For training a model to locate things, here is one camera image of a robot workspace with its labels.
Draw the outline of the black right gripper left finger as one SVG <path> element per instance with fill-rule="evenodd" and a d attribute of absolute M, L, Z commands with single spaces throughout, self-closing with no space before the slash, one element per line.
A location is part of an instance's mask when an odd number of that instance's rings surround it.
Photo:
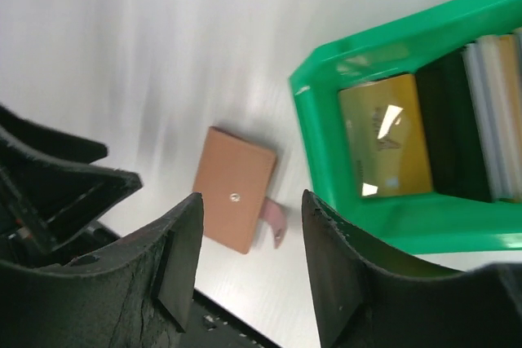
<path fill-rule="evenodd" d="M 101 249 L 28 268 L 1 262 L 3 347 L 176 347 L 188 324 L 203 234 L 194 192 Z"/>

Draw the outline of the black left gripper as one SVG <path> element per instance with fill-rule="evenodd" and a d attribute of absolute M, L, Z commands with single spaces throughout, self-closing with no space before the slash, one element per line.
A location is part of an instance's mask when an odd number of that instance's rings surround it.
<path fill-rule="evenodd" d="M 105 144 L 1 108 L 1 258 L 57 262 L 62 248 L 137 192 L 137 173 L 95 165 Z"/>

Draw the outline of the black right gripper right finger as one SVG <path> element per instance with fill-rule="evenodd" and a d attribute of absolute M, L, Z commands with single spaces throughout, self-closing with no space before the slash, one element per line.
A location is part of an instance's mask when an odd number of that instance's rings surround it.
<path fill-rule="evenodd" d="M 324 347 L 518 347 L 521 266 L 457 271 L 417 258 L 302 196 L 303 239 Z"/>

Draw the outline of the gold credit card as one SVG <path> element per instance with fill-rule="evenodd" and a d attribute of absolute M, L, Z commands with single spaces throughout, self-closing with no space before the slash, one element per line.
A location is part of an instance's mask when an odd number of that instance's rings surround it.
<path fill-rule="evenodd" d="M 360 197 L 433 191 L 414 75 L 349 87 L 338 101 Z"/>

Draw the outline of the green plastic card bin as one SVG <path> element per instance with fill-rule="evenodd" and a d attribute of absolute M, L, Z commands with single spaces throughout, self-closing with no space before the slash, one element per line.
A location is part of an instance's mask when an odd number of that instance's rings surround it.
<path fill-rule="evenodd" d="M 362 198 L 338 103 L 342 89 L 414 72 L 520 25 L 521 0 L 451 0 L 317 47 L 290 77 L 314 192 L 349 222 L 409 253 L 520 249 L 517 204 L 435 193 Z"/>

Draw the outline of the stack of light cards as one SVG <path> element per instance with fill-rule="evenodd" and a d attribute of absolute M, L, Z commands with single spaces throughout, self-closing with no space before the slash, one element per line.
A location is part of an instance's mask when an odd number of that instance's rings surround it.
<path fill-rule="evenodd" d="M 521 31 L 486 35 L 463 52 L 493 200 L 521 202 Z"/>

